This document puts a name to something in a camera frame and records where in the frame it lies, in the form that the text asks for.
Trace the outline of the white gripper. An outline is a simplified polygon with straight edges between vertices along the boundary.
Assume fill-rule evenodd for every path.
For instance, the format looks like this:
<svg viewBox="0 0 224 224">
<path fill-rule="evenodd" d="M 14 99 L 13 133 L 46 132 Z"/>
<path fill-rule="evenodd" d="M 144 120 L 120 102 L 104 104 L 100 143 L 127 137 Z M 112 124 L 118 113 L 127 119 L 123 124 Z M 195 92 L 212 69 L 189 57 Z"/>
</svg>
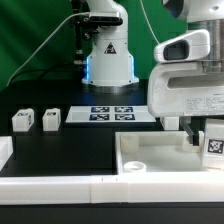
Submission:
<svg viewBox="0 0 224 224">
<path fill-rule="evenodd" d="M 147 105 L 154 117 L 181 117 L 194 143 L 191 118 L 224 115 L 224 73 L 205 73 L 200 62 L 158 64 L 148 81 Z"/>
</svg>

